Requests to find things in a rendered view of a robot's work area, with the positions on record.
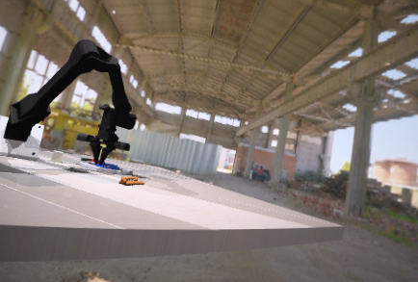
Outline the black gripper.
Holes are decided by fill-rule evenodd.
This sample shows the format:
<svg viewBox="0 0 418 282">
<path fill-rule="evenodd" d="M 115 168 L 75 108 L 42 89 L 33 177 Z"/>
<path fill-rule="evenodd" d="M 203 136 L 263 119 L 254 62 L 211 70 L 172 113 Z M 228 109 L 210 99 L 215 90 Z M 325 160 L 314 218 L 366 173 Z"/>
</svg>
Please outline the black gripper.
<svg viewBox="0 0 418 282">
<path fill-rule="evenodd" d="M 99 130 L 97 136 L 90 136 L 86 134 L 79 134 L 76 138 L 77 141 L 86 141 L 90 142 L 89 144 L 91 146 L 91 151 L 93 155 L 94 164 L 96 165 L 99 158 L 100 150 L 103 146 L 100 146 L 100 144 L 106 145 L 106 147 L 103 147 L 102 153 L 99 160 L 99 165 L 101 166 L 107 156 L 111 154 L 112 151 L 116 151 L 116 149 L 123 150 L 123 151 L 129 151 L 130 150 L 130 144 L 125 142 L 116 141 L 114 142 L 113 137 L 116 129 L 116 125 L 101 122 L 98 124 Z M 101 141 L 103 140 L 103 141 Z M 106 142 L 108 141 L 108 142 Z"/>
</svg>

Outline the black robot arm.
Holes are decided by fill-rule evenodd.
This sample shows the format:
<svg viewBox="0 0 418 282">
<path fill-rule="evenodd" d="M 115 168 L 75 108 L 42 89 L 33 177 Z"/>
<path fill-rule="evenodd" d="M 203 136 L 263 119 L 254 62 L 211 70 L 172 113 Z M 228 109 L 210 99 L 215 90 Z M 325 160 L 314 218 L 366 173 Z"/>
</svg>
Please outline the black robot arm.
<svg viewBox="0 0 418 282">
<path fill-rule="evenodd" d="M 24 96 L 11 105 L 5 128 L 5 139 L 27 141 L 32 128 L 51 114 L 49 104 L 80 74 L 93 69 L 108 72 L 113 88 L 112 103 L 100 106 L 104 110 L 101 122 L 131 130 L 137 116 L 130 114 L 131 104 L 125 94 L 118 59 L 88 39 L 81 39 L 72 50 L 68 61 L 37 92 Z"/>
</svg>

